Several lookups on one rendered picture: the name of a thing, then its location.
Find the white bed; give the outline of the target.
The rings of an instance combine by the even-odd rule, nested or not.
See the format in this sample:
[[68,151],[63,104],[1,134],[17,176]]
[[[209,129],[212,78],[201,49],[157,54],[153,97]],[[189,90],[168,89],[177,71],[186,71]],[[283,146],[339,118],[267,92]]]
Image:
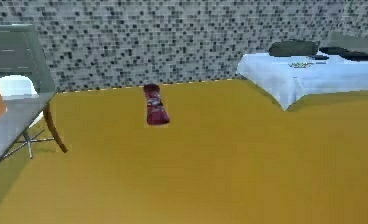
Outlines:
[[[333,32],[323,44],[368,53],[368,39],[357,36]],[[288,64],[294,62],[313,65],[308,68],[289,67]],[[307,56],[246,54],[238,63],[236,73],[265,90],[284,110],[310,94],[368,90],[368,61],[350,61],[338,55],[329,55],[319,62]]]

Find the dark grey pillow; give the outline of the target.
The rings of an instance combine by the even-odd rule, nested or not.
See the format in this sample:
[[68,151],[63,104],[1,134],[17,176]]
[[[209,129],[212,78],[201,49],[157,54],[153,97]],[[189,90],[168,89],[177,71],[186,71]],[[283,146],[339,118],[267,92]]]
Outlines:
[[273,43],[268,52],[274,57],[311,56],[318,51],[318,45],[312,41],[289,40]]

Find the white swivel chair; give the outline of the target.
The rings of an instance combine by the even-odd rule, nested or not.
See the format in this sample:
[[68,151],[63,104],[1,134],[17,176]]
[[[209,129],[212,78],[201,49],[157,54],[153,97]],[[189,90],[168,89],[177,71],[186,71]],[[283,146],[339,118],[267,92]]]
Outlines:
[[32,157],[31,144],[42,142],[41,134],[28,135],[28,129],[44,115],[43,110],[55,95],[54,91],[36,91],[32,81],[24,76],[0,78],[0,94],[7,110],[0,116],[0,159],[7,158],[25,145]]

